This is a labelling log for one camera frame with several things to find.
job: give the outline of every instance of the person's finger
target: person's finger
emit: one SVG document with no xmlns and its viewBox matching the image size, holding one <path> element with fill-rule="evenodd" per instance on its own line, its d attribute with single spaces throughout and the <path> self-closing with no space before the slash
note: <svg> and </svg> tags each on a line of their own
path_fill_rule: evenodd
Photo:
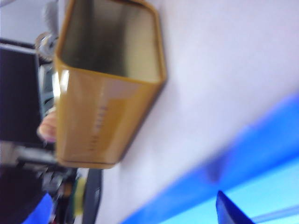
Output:
<svg viewBox="0 0 299 224">
<path fill-rule="evenodd" d="M 37 129 L 39 137 L 47 142 L 56 141 L 56 111 L 49 113 Z"/>
</svg>

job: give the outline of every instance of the black monitor screen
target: black monitor screen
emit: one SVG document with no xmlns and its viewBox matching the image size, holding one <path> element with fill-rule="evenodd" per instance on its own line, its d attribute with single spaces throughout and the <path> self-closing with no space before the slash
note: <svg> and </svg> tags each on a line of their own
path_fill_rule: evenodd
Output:
<svg viewBox="0 0 299 224">
<path fill-rule="evenodd" d="M 35 54 L 0 48 L 0 140 L 40 144 Z"/>
</svg>

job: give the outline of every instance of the blue panel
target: blue panel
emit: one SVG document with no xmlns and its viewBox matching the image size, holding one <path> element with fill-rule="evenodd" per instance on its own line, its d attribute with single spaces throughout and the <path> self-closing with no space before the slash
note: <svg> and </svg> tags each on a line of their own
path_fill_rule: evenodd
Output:
<svg viewBox="0 0 299 224">
<path fill-rule="evenodd" d="M 228 146 L 123 221 L 155 224 L 299 156 L 299 96 L 284 100 Z"/>
<path fill-rule="evenodd" d="M 246 215 L 254 217 L 273 213 L 299 204 L 299 159 L 278 166 L 225 192 Z M 161 224 L 216 224 L 216 197 L 184 211 Z M 263 224 L 298 224 L 299 215 Z"/>
</svg>

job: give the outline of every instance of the dark blue fabric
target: dark blue fabric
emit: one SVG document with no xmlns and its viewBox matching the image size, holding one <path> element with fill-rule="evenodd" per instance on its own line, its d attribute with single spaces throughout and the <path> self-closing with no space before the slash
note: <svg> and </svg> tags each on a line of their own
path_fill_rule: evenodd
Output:
<svg viewBox="0 0 299 224">
<path fill-rule="evenodd" d="M 45 194 L 38 206 L 22 224 L 48 224 L 52 212 L 52 198 Z"/>
<path fill-rule="evenodd" d="M 216 201 L 219 224 L 254 224 L 222 191 Z"/>
</svg>

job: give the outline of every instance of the open tin container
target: open tin container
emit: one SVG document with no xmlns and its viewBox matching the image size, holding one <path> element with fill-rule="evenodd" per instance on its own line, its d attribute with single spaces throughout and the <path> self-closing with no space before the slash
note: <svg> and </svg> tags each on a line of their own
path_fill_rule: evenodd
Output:
<svg viewBox="0 0 299 224">
<path fill-rule="evenodd" d="M 156 10 L 142 0 L 71 0 L 54 63 L 59 163 L 111 168 L 166 79 Z"/>
</svg>

